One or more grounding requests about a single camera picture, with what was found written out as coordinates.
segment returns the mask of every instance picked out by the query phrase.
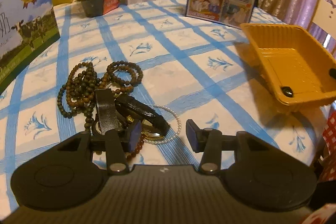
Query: blue floral pattern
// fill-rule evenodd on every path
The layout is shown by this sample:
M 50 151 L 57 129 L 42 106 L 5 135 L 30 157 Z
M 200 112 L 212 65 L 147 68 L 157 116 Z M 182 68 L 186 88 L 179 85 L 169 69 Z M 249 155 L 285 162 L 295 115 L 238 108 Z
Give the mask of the blue floral pattern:
M 100 59 L 97 56 L 88 56 L 83 58 L 80 62 L 92 62 L 93 66 L 95 67 L 96 65 L 98 65 L 100 62 L 102 61 L 107 61 L 107 57 L 105 56 L 104 58 Z
M 141 42 L 135 49 L 133 49 L 133 46 L 130 47 L 131 47 L 131 54 L 129 56 L 132 56 L 133 54 L 135 55 L 144 52 L 149 52 L 153 46 L 148 42 L 146 44 Z
M 223 70 L 225 71 L 227 67 L 233 66 L 233 64 L 230 64 L 226 62 L 224 59 L 217 57 L 216 59 L 208 57 L 208 66 L 210 68 L 213 68 L 216 70 L 219 67 L 223 67 Z
M 167 25 L 167 26 L 169 26 L 169 25 L 174 25 L 172 22 L 170 22 L 168 19 L 166 19 L 164 22 L 162 22 L 162 24 L 161 24 L 161 27 L 160 28 L 162 28 L 164 25 Z
M 36 112 L 33 113 L 32 117 L 29 119 L 27 124 L 24 126 L 25 136 L 33 133 L 35 139 L 41 132 L 50 131 L 51 128 L 47 124 L 47 118 L 41 115 L 41 120 L 39 121 L 36 117 Z
M 114 20 L 120 20 L 123 17 L 123 15 L 119 15 L 117 17 L 114 18 Z
M 0 102 L 3 101 L 7 97 L 7 90 L 5 90 L 1 95 L 0 95 Z
M 215 29 L 212 29 L 211 33 L 213 35 L 216 35 L 218 37 L 221 37 L 223 39 L 225 39 L 225 35 L 228 33 L 227 31 L 223 31 L 221 29 L 218 29 L 218 28 L 215 28 Z
M 90 23 L 85 23 L 85 24 L 82 24 L 82 28 L 85 29 L 86 27 L 90 26 L 91 24 Z
M 208 124 L 210 128 L 218 129 L 219 128 L 218 115 L 215 113 L 213 118 L 205 123 Z
M 299 135 L 299 133 L 296 131 L 295 127 L 293 126 L 293 139 L 289 142 L 289 145 L 295 145 L 296 147 L 294 150 L 297 153 L 303 153 L 306 149 L 305 145 L 303 144 L 303 141 L 305 139 L 305 136 Z

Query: blue sky picture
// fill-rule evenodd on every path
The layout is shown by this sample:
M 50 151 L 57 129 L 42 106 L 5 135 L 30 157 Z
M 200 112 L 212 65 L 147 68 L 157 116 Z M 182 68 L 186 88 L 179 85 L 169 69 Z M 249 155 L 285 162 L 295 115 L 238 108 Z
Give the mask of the blue sky picture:
M 23 9 L 22 0 L 0 0 L 0 2 L 2 3 L 0 13 L 6 14 L 11 26 L 21 20 L 26 23 L 38 16 L 43 16 L 53 7 L 51 0 L 36 0 L 35 4 L 29 3 L 27 9 Z

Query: orange box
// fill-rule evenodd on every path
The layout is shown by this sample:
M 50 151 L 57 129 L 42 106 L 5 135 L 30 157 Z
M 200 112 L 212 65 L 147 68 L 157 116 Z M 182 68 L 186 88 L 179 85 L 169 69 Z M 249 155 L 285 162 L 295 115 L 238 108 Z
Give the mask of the orange box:
M 336 100 L 336 79 L 329 74 L 330 69 L 336 69 L 336 60 L 309 32 L 283 24 L 240 26 L 257 53 L 279 112 L 296 112 Z

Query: table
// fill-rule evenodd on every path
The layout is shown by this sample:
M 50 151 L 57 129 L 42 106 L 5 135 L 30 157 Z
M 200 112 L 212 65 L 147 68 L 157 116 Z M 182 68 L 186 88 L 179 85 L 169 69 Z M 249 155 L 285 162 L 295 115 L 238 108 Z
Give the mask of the table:
M 142 84 L 133 96 L 146 104 L 174 110 L 185 125 L 192 118 L 200 128 L 223 134 L 248 131 L 309 165 L 321 142 L 328 109 L 282 115 L 273 105 L 258 61 L 241 30 L 184 17 L 186 0 L 156 0 L 85 18 L 77 4 L 55 7 L 61 39 L 38 56 L 0 96 L 0 219 L 16 207 L 10 190 L 19 165 L 84 130 L 84 116 L 63 118 L 58 90 L 79 62 L 93 62 L 101 77 L 118 60 L 137 63 Z M 280 23 L 259 8 L 251 22 Z M 162 115 L 177 128 L 173 116 Z M 180 138 L 163 145 L 145 144 L 132 164 L 192 164 L 202 154 Z M 105 155 L 94 155 L 105 167 Z M 234 162 L 222 153 L 222 169 Z

